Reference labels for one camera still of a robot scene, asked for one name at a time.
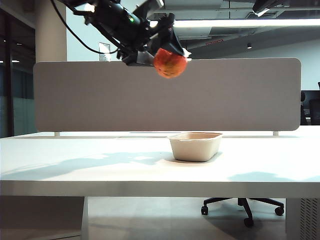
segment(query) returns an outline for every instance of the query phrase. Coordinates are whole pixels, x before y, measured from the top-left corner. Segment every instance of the chair wheel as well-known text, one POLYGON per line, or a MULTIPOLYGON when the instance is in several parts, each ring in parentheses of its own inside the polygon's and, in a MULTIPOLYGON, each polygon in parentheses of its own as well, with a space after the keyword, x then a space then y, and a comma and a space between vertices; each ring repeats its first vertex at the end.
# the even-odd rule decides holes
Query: chair wheel
POLYGON ((285 213, 285 210, 278 206, 275 210, 274 210, 275 214, 277 214, 278 216, 282 216, 285 213))
POLYGON ((245 225, 247 228, 250 228, 250 227, 252 227, 252 226, 254 225, 254 220, 251 219, 251 218, 245 218, 245 219, 243 220, 243 222, 244 222, 244 225, 245 225))
POLYGON ((201 214, 208 215, 208 207, 206 205, 201 207, 201 214))

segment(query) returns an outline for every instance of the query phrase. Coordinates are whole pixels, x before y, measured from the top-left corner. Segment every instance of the white table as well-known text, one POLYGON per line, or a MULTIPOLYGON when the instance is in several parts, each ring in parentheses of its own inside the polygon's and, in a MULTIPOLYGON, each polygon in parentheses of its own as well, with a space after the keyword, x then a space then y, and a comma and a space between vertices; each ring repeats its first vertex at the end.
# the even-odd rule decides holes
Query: white table
POLYGON ((265 132, 228 136, 234 134, 226 132, 219 153, 203 163, 175 160, 164 138, 169 133, 3 138, 1 195, 320 197, 319 126, 277 137, 265 132))

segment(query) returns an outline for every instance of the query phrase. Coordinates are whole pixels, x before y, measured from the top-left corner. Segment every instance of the black cable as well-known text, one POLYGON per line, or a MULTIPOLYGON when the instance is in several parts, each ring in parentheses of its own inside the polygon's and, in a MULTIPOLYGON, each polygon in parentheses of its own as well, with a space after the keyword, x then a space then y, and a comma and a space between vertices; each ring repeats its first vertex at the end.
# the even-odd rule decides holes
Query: black cable
POLYGON ((119 48, 117 48, 116 50, 114 51, 111 51, 111 52, 101 52, 101 51, 97 51, 97 50, 94 50, 92 48, 90 48, 89 46, 87 46, 72 30, 71 28, 68 26, 68 24, 66 23, 66 21, 64 20, 64 18, 62 17, 61 13, 59 12, 57 6, 56 6, 56 3, 54 2, 54 0, 50 0, 51 1, 51 4, 56 12, 56 14, 59 16, 60 20, 62 21, 62 23, 65 25, 65 27, 69 30, 69 32, 85 47, 87 48, 88 50, 96 53, 96 54, 114 54, 116 53, 119 48))
POLYGON ((230 16, 231 16, 231 14, 230 14, 230 0, 229 0, 229 19, 230 19, 230 16))

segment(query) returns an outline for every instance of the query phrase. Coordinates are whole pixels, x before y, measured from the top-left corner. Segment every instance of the beige paper tray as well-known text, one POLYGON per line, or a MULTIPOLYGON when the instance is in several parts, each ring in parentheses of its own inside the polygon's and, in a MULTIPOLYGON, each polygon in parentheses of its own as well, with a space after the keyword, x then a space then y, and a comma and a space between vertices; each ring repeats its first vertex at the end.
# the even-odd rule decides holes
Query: beige paper tray
POLYGON ((170 139, 173 156, 177 160, 205 162, 219 150, 222 133, 216 132, 185 132, 170 139))

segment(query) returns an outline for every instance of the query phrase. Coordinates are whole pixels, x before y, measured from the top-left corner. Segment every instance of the white pillar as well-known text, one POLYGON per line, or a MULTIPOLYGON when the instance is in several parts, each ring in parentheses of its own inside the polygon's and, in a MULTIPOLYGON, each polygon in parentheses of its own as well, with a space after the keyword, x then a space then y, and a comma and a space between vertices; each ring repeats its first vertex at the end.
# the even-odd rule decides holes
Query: white pillar
MULTIPOLYGON (((55 3, 66 19, 66 6, 55 3)), ((49 0, 35 2, 35 49, 37 62, 67 61, 67 29, 49 0)))

